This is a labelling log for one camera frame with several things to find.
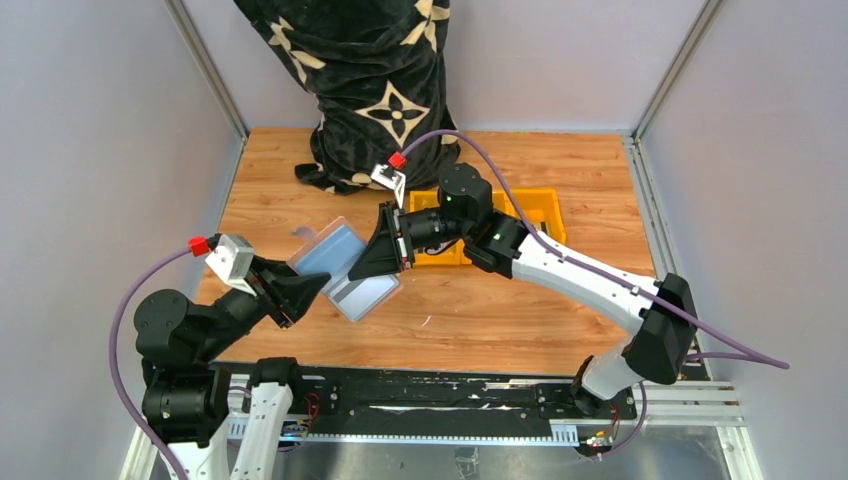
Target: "wooden table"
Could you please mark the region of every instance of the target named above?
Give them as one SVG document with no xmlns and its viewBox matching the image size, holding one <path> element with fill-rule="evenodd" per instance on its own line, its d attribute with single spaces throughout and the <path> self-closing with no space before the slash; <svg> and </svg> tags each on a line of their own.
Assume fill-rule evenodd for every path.
<svg viewBox="0 0 848 480">
<path fill-rule="evenodd" d="M 388 192 L 348 197 L 304 186 L 293 167 L 312 162 L 308 129 L 257 128 L 233 185 L 220 231 L 243 235 L 257 254 L 287 259 L 301 225 L 320 230 L 346 217 L 367 240 L 377 204 Z M 570 248 L 615 267 L 651 274 L 627 158 L 617 135 L 472 133 L 511 187 L 555 187 Z M 471 148 L 461 161 L 476 166 L 498 189 Z M 472 266 L 420 267 L 405 272 L 403 290 L 359 323 L 323 295 L 288 330 L 265 319 L 222 359 L 255 361 L 294 356 L 315 365 L 573 374 L 623 331 L 594 310 L 543 287 Z M 197 300 L 211 302 L 225 287 L 207 270 Z M 428 316 L 432 318 L 422 325 Z"/>
</svg>

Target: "plastic container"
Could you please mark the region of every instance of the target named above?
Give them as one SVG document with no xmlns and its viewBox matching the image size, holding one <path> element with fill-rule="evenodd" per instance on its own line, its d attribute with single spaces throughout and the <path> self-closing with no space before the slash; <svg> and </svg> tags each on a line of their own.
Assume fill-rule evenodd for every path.
<svg viewBox="0 0 848 480">
<path fill-rule="evenodd" d="M 527 218 L 540 231 L 547 233 L 559 243 L 565 244 L 565 225 L 562 222 L 562 212 L 556 189 L 553 188 L 519 188 L 512 191 L 518 205 L 524 210 Z M 492 202 L 495 209 L 507 215 L 516 216 L 515 209 L 502 190 L 492 192 Z M 409 211 L 415 212 L 429 207 L 439 206 L 436 190 L 409 193 Z M 460 240 L 456 245 L 439 255 L 427 255 L 415 252 L 415 266 L 419 265 L 471 265 L 471 260 L 462 254 L 465 244 Z"/>
</svg>

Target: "red cable clip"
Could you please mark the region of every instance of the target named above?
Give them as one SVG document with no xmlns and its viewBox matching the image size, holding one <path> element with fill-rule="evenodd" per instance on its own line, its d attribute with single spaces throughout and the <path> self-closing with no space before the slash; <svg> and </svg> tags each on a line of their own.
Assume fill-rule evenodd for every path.
<svg viewBox="0 0 848 480">
<path fill-rule="evenodd" d="M 401 155 L 400 152 L 395 152 L 389 157 L 389 165 L 395 170 L 401 170 L 406 166 L 406 157 Z"/>
<path fill-rule="evenodd" d="M 209 253 L 211 248 L 204 237 L 194 237 L 188 241 L 188 248 L 191 249 L 191 254 L 195 257 Z"/>
</svg>

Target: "white wall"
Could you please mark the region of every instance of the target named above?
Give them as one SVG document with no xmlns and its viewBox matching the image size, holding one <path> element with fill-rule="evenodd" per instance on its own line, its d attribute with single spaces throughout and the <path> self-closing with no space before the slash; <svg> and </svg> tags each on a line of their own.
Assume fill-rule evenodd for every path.
<svg viewBox="0 0 848 480">
<path fill-rule="evenodd" d="M 701 317 L 791 363 L 717 361 L 764 476 L 845 478 L 848 3 L 730 0 L 645 142 Z"/>
<path fill-rule="evenodd" d="M 312 126 L 315 100 L 232 0 L 184 0 L 249 126 Z M 631 129 L 703 0 L 453 0 L 460 128 Z"/>
<path fill-rule="evenodd" d="M 0 476 L 117 478 L 132 422 L 111 316 L 144 269 L 213 231 L 237 137 L 161 1 L 4 1 L 0 58 Z M 119 358 L 140 400 L 133 334 L 130 317 Z"/>
</svg>

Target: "star-shaped flower motif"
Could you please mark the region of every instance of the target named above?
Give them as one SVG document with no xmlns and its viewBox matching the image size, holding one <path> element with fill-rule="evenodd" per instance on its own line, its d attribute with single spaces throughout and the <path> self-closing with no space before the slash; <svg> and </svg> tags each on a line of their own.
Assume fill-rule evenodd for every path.
<svg viewBox="0 0 848 480">
<path fill-rule="evenodd" d="M 300 79 L 300 83 L 306 85 L 306 71 L 303 66 L 306 65 L 309 68 L 320 70 L 327 64 L 302 50 L 292 50 L 291 40 L 286 37 L 286 30 L 294 31 L 294 28 L 283 17 L 279 17 L 278 23 L 271 23 L 271 31 L 274 32 L 274 36 L 268 41 L 268 45 L 283 47 L 294 64 L 295 70 L 297 70 L 297 78 Z"/>
<path fill-rule="evenodd" d="M 368 117 L 382 125 L 398 145 L 403 147 L 409 132 L 430 113 L 430 109 L 416 105 L 386 81 L 386 91 L 376 105 L 356 110 L 356 113 Z"/>
<path fill-rule="evenodd" d="M 409 35 L 400 42 L 401 45 L 415 45 L 424 35 L 430 41 L 433 51 L 437 51 L 436 24 L 439 20 L 447 20 L 450 17 L 450 8 L 434 7 L 433 0 L 418 0 L 415 8 L 424 16 L 424 21 L 419 23 L 409 32 Z"/>
</svg>

